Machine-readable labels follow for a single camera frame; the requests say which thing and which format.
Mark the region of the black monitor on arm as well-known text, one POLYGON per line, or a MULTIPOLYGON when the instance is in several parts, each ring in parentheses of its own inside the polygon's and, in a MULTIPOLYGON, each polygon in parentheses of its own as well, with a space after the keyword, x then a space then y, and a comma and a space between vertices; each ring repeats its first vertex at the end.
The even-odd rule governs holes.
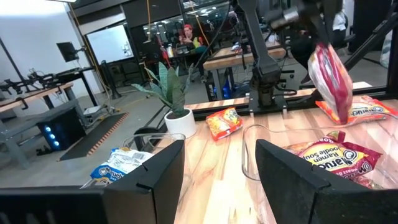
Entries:
POLYGON ((60 42, 57 43, 57 47, 66 62, 71 62, 74 60, 78 60, 78 51, 74 48, 71 42, 60 42))

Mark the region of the black tripod leg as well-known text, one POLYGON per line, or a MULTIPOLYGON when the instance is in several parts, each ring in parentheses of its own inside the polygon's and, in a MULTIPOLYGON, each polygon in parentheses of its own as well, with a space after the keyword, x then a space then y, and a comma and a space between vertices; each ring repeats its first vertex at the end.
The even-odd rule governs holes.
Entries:
POLYGON ((388 19, 382 21, 372 32, 369 38, 344 63, 350 71, 375 45, 398 25, 398 12, 393 12, 388 19))

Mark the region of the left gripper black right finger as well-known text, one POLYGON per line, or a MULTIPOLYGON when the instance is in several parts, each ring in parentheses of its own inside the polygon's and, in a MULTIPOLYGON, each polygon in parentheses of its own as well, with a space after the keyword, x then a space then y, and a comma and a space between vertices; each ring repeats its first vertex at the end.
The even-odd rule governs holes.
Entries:
POLYGON ((256 141, 262 188, 278 224, 359 224, 363 188, 272 144, 256 141))

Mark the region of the orange Maruchan ramen packet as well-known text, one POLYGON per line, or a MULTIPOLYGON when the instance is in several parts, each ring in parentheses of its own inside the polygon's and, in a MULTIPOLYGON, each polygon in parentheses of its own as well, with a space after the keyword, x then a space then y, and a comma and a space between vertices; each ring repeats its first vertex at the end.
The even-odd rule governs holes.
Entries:
POLYGON ((347 122, 342 121, 325 101, 316 101, 315 104, 336 124, 381 120, 387 119, 389 116, 398 117, 398 109, 389 107, 367 95, 353 98, 351 108, 348 110, 347 122))
POLYGON ((207 116, 205 121, 214 141, 223 139, 243 127, 243 119, 234 107, 215 112, 207 116))

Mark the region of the black robot arms on table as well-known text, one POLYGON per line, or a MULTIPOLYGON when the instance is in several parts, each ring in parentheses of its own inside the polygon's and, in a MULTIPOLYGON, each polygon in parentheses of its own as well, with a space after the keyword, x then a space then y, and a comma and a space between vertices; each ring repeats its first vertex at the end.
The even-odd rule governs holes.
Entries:
POLYGON ((0 83, 0 90, 8 92, 10 95, 11 90, 14 90, 18 95, 22 93, 29 93, 36 90, 45 90, 56 86, 64 85, 68 81, 60 78, 59 75, 54 73, 39 75, 37 72, 28 74, 27 78, 22 78, 19 82, 13 82, 10 79, 4 80, 0 83))

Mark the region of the large clear plastic bin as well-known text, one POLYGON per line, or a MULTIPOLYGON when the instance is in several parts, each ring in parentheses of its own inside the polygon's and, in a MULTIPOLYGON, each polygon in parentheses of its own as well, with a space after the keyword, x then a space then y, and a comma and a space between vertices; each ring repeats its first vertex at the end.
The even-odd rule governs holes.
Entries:
POLYGON ((357 118, 346 125, 336 125, 325 115, 305 114, 303 118, 283 120, 271 125, 256 122, 243 134, 242 170, 251 180, 259 181, 255 158, 256 140, 265 139, 294 154, 328 133, 346 133, 345 142, 366 147, 381 154, 375 168, 354 181, 370 189, 398 189, 398 116, 384 115, 381 120, 357 118))

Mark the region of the white plant pot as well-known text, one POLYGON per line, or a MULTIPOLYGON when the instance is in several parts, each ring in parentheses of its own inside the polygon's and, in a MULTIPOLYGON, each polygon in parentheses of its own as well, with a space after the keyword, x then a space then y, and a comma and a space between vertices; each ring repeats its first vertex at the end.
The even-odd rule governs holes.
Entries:
POLYGON ((182 134, 186 138, 192 137, 197 132, 193 111, 185 108, 184 115, 177 118, 171 111, 165 116, 165 124, 170 134, 182 134))

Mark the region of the black desk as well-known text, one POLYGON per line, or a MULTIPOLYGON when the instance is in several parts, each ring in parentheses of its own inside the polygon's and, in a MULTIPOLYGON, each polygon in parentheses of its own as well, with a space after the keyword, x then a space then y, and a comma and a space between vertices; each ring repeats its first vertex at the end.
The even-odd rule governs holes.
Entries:
POLYGON ((87 79, 84 76, 84 72, 93 70, 93 67, 83 67, 83 68, 73 68, 64 72, 60 72, 55 74, 55 78, 57 78, 60 81, 65 81, 65 82, 71 82, 77 79, 81 79, 83 81, 83 84, 87 90, 88 96, 90 97, 90 100, 93 104, 93 106, 98 106, 98 103, 95 99, 95 96, 89 86, 89 83, 87 79))

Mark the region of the blue Maruchan ramen packet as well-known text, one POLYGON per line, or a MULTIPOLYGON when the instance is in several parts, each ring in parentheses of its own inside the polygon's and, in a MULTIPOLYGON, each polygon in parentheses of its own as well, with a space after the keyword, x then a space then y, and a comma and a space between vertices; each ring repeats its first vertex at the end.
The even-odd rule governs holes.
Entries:
POLYGON ((153 156, 149 152, 117 147, 111 150, 109 159, 95 168, 90 177, 102 184, 111 184, 132 172, 153 156))

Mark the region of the green snake plant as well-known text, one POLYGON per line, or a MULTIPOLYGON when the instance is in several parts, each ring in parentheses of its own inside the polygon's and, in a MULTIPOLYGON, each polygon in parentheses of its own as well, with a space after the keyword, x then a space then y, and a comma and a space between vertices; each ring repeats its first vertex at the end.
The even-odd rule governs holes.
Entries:
POLYGON ((133 83, 132 86, 137 90, 154 95, 163 102, 163 104, 171 109, 172 119, 182 118, 187 115, 185 109, 185 94, 191 84, 191 75, 195 70, 195 64, 191 64, 188 69, 188 78, 182 83, 178 72, 179 67, 167 68, 162 62, 158 64, 158 77, 152 70, 148 68, 146 71, 152 77, 154 82, 150 82, 150 89, 144 88, 142 85, 133 83))

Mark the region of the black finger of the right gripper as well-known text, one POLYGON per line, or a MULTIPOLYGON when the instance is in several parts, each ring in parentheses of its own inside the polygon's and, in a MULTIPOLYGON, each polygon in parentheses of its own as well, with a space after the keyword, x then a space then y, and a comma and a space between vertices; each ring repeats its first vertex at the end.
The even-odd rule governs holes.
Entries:
POLYGON ((330 19, 320 14, 313 14, 308 17, 310 23, 310 33, 318 37, 318 41, 323 45, 330 44, 330 19))

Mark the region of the wooden work table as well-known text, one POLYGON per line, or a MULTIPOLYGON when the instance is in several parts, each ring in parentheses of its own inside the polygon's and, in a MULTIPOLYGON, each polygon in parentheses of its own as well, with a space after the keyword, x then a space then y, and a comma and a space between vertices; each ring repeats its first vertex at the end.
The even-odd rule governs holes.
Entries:
POLYGON ((45 104, 44 97, 57 93, 60 90, 65 91, 72 86, 73 82, 69 82, 55 88, 24 93, 17 95, 15 98, 0 101, 0 113, 13 110, 17 116, 24 116, 46 112, 49 108, 45 104))
POLYGON ((219 49, 203 64, 208 79, 205 89, 209 101, 228 100, 244 96, 249 91, 249 69, 252 54, 233 51, 231 47, 219 49))

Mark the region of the computer tower with blue lights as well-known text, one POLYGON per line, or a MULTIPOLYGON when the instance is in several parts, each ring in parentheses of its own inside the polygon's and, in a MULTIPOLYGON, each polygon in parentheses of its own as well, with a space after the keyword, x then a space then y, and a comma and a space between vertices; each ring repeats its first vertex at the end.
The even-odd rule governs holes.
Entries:
POLYGON ((37 123, 51 151, 63 151, 86 136, 76 109, 62 111, 58 115, 37 123))

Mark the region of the white wall screen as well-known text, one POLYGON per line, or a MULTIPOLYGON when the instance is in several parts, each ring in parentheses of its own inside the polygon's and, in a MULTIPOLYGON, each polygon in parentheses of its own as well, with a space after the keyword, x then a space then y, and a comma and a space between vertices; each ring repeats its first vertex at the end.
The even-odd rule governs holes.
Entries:
POLYGON ((87 35, 98 63, 132 58, 133 52, 123 25, 96 31, 87 35))

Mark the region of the red Maruchan ramen packet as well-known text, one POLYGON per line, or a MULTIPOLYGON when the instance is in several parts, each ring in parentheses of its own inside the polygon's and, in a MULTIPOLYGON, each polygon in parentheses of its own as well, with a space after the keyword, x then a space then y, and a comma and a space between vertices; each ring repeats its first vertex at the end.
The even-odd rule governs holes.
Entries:
POLYGON ((316 45, 308 60, 308 74, 339 123, 348 123, 353 81, 332 45, 316 45))
POLYGON ((317 141, 292 144, 284 149, 344 179, 369 189, 382 189, 364 176, 374 170, 382 154, 347 142, 345 136, 343 131, 332 131, 317 141))

